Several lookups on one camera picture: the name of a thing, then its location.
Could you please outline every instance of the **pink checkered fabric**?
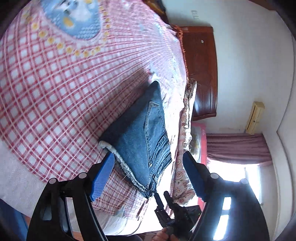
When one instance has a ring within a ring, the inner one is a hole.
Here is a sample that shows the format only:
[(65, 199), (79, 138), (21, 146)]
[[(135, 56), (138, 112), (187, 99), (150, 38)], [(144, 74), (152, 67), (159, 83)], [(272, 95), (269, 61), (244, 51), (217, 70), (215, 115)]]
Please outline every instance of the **pink checkered fabric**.
[[(78, 40), (30, 2), (0, 41), (0, 137), (41, 181), (71, 179), (100, 162), (98, 138), (143, 93), (152, 72), (175, 161), (174, 123), (186, 86), (175, 32), (140, 0), (99, 0), (99, 12), (100, 33)], [(140, 220), (147, 199), (115, 167), (94, 207), (114, 214), (122, 205), (124, 217)]]

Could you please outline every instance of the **frayed hem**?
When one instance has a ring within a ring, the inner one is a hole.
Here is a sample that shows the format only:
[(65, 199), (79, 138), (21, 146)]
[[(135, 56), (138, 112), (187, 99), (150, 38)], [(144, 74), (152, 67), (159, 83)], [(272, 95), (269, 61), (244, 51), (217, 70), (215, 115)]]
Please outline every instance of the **frayed hem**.
[(132, 170), (129, 168), (129, 166), (125, 163), (125, 161), (122, 159), (121, 155), (117, 152), (117, 150), (110, 145), (108, 142), (106, 141), (99, 141), (99, 147), (101, 148), (106, 148), (108, 149), (110, 152), (112, 152), (115, 156), (115, 159), (120, 163), (121, 168), (123, 169), (124, 173), (127, 175), (127, 177), (132, 181), (132, 183), (142, 192), (146, 193), (148, 192), (147, 189), (145, 189), (145, 187), (139, 183)]

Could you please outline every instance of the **curtain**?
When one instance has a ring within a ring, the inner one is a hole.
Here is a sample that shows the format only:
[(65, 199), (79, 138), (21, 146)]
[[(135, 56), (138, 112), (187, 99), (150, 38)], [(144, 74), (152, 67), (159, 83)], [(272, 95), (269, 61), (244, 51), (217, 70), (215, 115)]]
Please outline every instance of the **curtain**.
[(272, 163), (263, 134), (207, 134), (207, 157), (234, 164)]

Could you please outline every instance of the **hand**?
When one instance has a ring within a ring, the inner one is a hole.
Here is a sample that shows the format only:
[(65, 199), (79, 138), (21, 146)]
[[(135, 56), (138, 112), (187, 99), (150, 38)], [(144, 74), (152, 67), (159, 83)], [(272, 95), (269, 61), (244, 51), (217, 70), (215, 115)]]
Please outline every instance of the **hand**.
[[(168, 235), (165, 232), (166, 228), (163, 228), (152, 238), (151, 241), (166, 241), (168, 239)], [(172, 234), (170, 236), (170, 241), (179, 241), (179, 239), (177, 239), (176, 236)]]

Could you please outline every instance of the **denim shorts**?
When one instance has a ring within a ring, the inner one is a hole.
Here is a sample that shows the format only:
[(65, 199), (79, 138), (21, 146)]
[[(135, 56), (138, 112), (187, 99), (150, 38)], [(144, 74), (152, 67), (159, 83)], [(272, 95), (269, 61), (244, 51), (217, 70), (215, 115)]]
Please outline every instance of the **denim shorts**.
[(172, 161), (157, 81), (108, 127), (99, 145), (114, 153), (127, 177), (146, 198), (156, 192), (159, 176)]

